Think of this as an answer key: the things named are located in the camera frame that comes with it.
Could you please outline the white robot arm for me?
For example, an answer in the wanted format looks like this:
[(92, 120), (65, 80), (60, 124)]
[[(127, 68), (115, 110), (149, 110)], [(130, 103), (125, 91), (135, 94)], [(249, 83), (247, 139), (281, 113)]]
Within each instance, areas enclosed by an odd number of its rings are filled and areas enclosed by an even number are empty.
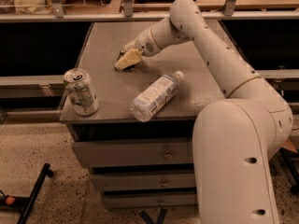
[(193, 126), (201, 224), (279, 224), (269, 161), (291, 133), (291, 108), (208, 27), (193, 0), (176, 0), (168, 17), (125, 45), (115, 66), (123, 70), (185, 41), (193, 42), (224, 95)]

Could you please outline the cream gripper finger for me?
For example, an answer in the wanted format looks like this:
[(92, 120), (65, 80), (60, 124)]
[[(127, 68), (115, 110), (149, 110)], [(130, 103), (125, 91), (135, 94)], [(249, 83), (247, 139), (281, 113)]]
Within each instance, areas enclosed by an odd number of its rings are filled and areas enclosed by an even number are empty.
[(114, 67), (117, 70), (124, 70), (142, 60), (142, 52), (139, 49), (129, 49), (116, 61)]
[(128, 51), (129, 49), (136, 49), (137, 48), (137, 44), (136, 44), (137, 39), (135, 38), (134, 40), (130, 41), (129, 43), (127, 43), (123, 49), (125, 51)]

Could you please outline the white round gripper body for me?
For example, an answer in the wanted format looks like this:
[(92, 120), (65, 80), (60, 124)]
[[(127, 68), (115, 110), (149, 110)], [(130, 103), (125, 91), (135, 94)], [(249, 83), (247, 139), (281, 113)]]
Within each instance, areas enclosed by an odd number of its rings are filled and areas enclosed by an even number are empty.
[(143, 31), (135, 39), (134, 46), (136, 49), (139, 49), (141, 54), (145, 57), (152, 57), (161, 51), (153, 38), (151, 30)]

